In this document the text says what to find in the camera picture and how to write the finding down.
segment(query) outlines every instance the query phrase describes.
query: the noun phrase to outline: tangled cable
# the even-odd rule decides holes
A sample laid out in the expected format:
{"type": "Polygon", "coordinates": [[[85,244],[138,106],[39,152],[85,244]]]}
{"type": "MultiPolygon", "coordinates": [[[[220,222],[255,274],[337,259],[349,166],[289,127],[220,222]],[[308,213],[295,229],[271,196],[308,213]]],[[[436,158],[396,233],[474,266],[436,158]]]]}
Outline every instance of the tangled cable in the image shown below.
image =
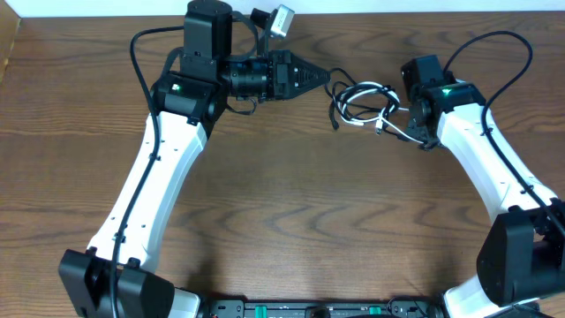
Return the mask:
{"type": "Polygon", "coordinates": [[[329,104],[329,120],[335,130],[339,128],[337,120],[335,120],[335,112],[337,111],[342,117],[343,122],[350,125],[364,125],[367,123],[375,122],[375,132],[380,134],[385,132],[396,136],[399,140],[403,141],[415,141],[417,143],[423,143],[420,140],[416,140],[411,136],[404,133],[394,124],[390,123],[388,118],[391,114],[401,110],[408,111],[408,109],[400,107],[400,100],[398,95],[396,95],[395,90],[389,85],[382,85],[372,81],[364,81],[357,83],[346,71],[336,67],[331,69],[330,74],[333,72],[342,73],[350,82],[351,85],[343,82],[336,81],[332,85],[331,92],[329,91],[328,84],[324,86],[326,89],[326,94],[331,97],[332,101],[329,104]],[[343,86],[344,88],[336,93],[338,86],[343,86]],[[383,95],[387,98],[387,104],[382,108],[371,107],[361,104],[353,103],[356,99],[363,95],[383,95]],[[350,108],[358,108],[361,111],[357,113],[352,113],[350,108]],[[373,117],[368,117],[367,114],[374,114],[373,117]],[[396,132],[391,132],[388,128],[391,127],[396,132]]]}

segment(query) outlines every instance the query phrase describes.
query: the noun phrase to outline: wooden table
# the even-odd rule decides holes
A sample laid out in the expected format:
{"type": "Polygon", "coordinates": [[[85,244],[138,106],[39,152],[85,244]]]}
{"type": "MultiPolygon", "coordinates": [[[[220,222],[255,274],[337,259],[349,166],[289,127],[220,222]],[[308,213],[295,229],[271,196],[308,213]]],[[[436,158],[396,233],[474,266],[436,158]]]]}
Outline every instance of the wooden table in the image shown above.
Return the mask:
{"type": "MultiPolygon", "coordinates": [[[[74,316],[58,263],[67,248],[83,251],[102,225],[145,129],[129,40],[182,20],[23,20],[0,86],[0,316],[74,316]]],[[[445,63],[460,44],[499,29],[528,38],[535,57],[494,116],[536,176],[565,195],[562,12],[296,16],[288,39],[273,47],[390,84],[406,104],[402,64],[427,54],[445,63]]],[[[181,36],[139,41],[149,83],[181,36]]],[[[252,37],[236,26],[233,43],[243,52],[252,37]]],[[[466,50],[453,70],[490,96],[525,57],[522,44],[492,38],[466,50]]],[[[250,299],[430,295],[474,274],[489,226],[448,151],[425,153],[346,125],[334,132],[319,88],[262,104],[251,117],[222,116],[179,195],[157,274],[250,299]]],[[[565,317],[564,301],[542,306],[565,317]]]]}

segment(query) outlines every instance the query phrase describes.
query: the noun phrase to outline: white cable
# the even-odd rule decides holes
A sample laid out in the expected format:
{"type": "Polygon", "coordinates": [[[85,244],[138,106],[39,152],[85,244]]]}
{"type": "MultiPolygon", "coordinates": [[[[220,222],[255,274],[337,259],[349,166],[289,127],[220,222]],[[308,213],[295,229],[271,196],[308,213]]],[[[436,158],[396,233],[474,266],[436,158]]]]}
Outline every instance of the white cable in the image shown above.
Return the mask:
{"type": "MultiPolygon", "coordinates": [[[[348,98],[346,102],[343,102],[343,100],[337,101],[336,105],[339,108],[339,110],[341,110],[342,114],[345,114],[345,110],[347,109],[347,106],[352,103],[355,99],[359,98],[360,96],[366,95],[366,94],[375,94],[378,92],[381,92],[383,86],[379,83],[375,83],[375,82],[371,82],[371,81],[365,81],[365,82],[361,82],[358,83],[359,85],[373,85],[375,86],[375,88],[370,88],[364,91],[361,91],[355,95],[353,95],[352,97],[348,98]]],[[[347,87],[345,88],[345,91],[348,91],[350,89],[352,89],[353,87],[347,87]]],[[[396,95],[396,93],[394,91],[387,91],[387,93],[389,93],[398,103],[400,103],[400,100],[398,99],[398,95],[396,95]]],[[[396,105],[392,105],[390,112],[392,112],[395,109],[396,105]]],[[[403,107],[399,107],[398,110],[402,110],[402,111],[409,111],[407,108],[403,108],[403,107]]],[[[382,129],[383,126],[383,122],[387,125],[389,125],[390,127],[394,128],[397,132],[399,132],[403,137],[405,137],[408,140],[412,140],[414,142],[417,143],[423,143],[420,140],[416,140],[414,138],[412,138],[411,136],[407,135],[405,132],[403,132],[402,130],[400,130],[398,127],[396,127],[395,125],[393,125],[392,123],[390,123],[387,119],[385,119],[383,117],[385,112],[385,109],[383,108],[378,116],[372,117],[372,118],[368,118],[368,119],[358,119],[358,118],[352,118],[352,119],[347,119],[344,116],[342,116],[342,120],[350,125],[364,125],[365,123],[370,123],[370,122],[376,122],[375,123],[375,129],[377,130],[377,132],[380,132],[380,130],[382,129]]]]}

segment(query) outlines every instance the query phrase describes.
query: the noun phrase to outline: green connector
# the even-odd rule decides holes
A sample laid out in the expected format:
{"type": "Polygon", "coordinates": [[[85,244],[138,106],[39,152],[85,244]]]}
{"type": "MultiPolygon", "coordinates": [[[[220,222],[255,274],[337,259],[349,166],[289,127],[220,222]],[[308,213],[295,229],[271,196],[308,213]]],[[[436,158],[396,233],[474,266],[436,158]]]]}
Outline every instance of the green connector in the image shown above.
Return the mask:
{"type": "Polygon", "coordinates": [[[380,314],[380,307],[369,307],[369,314],[380,314]]]}
{"type": "Polygon", "coordinates": [[[255,318],[267,318],[267,306],[256,306],[255,318]]]}

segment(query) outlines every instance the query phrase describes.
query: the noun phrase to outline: cable connector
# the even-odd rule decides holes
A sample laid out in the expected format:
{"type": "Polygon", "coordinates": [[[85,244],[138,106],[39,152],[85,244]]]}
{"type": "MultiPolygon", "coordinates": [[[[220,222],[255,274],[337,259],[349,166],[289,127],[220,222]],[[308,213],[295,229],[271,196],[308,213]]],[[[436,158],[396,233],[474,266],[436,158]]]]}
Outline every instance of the cable connector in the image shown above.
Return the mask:
{"type": "Polygon", "coordinates": [[[382,133],[382,117],[379,117],[379,119],[377,119],[375,125],[374,125],[374,131],[380,135],[380,133],[382,133]]]}

